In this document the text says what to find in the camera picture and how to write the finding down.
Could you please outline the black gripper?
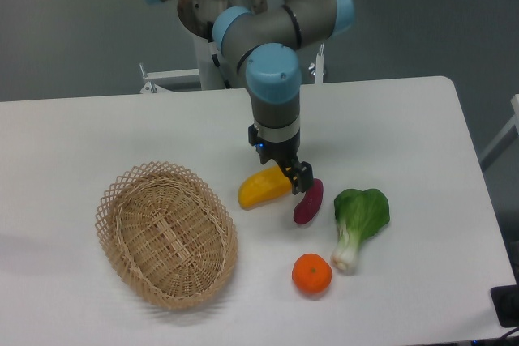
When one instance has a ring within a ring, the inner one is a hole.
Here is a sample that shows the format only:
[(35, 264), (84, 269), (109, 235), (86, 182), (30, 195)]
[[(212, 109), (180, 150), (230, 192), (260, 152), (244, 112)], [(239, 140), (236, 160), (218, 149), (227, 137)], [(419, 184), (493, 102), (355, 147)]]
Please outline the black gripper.
[(248, 128), (248, 142), (259, 154), (261, 164), (275, 161), (289, 179), (292, 194), (307, 192), (314, 184), (313, 169), (306, 161), (299, 161), (297, 152), (300, 145), (300, 131), (283, 141), (271, 141), (260, 136), (260, 130), (255, 125)]

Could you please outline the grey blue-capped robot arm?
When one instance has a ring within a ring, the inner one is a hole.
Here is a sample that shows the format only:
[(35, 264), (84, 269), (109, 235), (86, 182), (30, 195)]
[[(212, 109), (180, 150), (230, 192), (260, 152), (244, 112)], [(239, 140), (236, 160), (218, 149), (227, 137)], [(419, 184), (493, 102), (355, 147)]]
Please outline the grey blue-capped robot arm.
[(312, 168), (297, 156), (302, 83), (297, 51), (347, 30), (354, 21), (353, 1), (283, 0), (269, 10), (265, 0), (178, 0), (178, 17), (213, 46), (215, 64), (226, 64), (225, 85), (247, 90), (254, 118), (248, 141), (260, 161), (276, 162), (295, 194), (309, 190)]

